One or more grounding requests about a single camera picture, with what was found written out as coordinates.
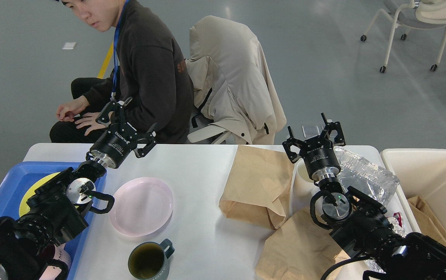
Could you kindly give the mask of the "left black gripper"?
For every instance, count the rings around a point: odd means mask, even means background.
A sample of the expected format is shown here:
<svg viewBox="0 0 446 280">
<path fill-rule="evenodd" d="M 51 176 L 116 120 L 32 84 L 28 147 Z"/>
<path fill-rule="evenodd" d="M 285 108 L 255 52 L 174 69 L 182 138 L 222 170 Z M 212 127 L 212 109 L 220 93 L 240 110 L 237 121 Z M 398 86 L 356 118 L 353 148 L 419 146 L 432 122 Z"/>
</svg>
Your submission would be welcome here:
<svg viewBox="0 0 446 280">
<path fill-rule="evenodd" d="M 90 160 L 105 168 L 117 169 L 131 151 L 137 158 L 143 158 L 157 145 L 156 126 L 152 124 L 146 133 L 138 133 L 125 120 L 124 107 L 132 101 L 111 99 L 96 118 L 96 123 L 109 126 L 109 129 L 90 148 Z"/>
</svg>

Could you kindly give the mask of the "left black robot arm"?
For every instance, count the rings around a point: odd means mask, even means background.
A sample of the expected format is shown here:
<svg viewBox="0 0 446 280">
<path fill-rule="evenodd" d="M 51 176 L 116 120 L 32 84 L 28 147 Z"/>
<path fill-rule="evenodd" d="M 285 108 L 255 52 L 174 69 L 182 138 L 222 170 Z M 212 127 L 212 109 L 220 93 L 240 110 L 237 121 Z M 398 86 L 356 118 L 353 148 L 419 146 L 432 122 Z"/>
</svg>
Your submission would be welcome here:
<svg viewBox="0 0 446 280">
<path fill-rule="evenodd" d="M 154 123 L 141 133 L 125 119 L 131 101 L 111 101 L 96 118 L 107 130 L 92 145 L 86 161 L 68 167 L 35 190 L 29 211 L 18 219 L 0 217 L 0 280 L 38 280 L 49 267 L 60 269 L 57 280 L 68 278 L 70 266 L 42 256 L 50 245 L 72 241 L 88 227 L 86 214 L 111 211 L 114 198 L 96 190 L 95 182 L 107 168 L 118 168 L 133 151 L 145 157 L 156 145 Z"/>
</svg>

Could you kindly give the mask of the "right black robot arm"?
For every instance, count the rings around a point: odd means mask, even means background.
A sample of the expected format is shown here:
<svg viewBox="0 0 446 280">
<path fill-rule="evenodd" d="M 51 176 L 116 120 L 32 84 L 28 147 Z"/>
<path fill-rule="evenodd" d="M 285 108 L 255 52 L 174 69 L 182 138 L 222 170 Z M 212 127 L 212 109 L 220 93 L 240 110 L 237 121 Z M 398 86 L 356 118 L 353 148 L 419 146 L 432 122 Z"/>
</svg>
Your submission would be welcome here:
<svg viewBox="0 0 446 280">
<path fill-rule="evenodd" d="M 366 270 L 364 280 L 446 280 L 445 246 L 418 232 L 402 237 L 385 216 L 385 206 L 353 186 L 342 189 L 337 178 L 342 169 L 334 153 L 335 146 L 346 144 L 342 126 L 321 117 L 325 125 L 319 135 L 300 140 L 289 126 L 289 137 L 283 142 L 288 159 L 303 160 L 309 179 L 319 188 L 310 200 L 312 221 L 329 230 L 349 255 L 321 278 L 327 279 L 343 265 L 372 259 L 383 273 Z"/>
</svg>

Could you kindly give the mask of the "person's left hand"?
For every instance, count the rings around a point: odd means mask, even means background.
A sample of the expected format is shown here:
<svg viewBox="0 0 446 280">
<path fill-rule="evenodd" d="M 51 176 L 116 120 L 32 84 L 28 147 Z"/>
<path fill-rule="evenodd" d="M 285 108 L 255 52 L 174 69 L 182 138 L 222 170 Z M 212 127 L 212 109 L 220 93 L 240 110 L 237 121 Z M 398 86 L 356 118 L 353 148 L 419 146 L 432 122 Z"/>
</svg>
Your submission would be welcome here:
<svg viewBox="0 0 446 280">
<path fill-rule="evenodd" d="M 91 132 L 106 129 L 107 126 L 96 121 L 99 113 L 85 113 L 75 120 L 74 124 L 77 129 L 84 129 L 84 136 L 88 136 Z"/>
</svg>

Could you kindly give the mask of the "person's right hand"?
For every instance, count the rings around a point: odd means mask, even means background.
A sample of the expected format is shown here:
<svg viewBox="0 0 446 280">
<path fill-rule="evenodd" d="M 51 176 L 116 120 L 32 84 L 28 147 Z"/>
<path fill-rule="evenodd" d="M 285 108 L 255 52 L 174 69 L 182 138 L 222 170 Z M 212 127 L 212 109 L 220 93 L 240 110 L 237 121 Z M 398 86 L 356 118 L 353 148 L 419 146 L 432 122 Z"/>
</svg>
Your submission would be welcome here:
<svg viewBox="0 0 446 280">
<path fill-rule="evenodd" d="M 88 99 L 84 96 L 62 103 L 56 109 L 56 118 L 60 122 L 73 122 L 75 117 L 89 105 Z"/>
</svg>

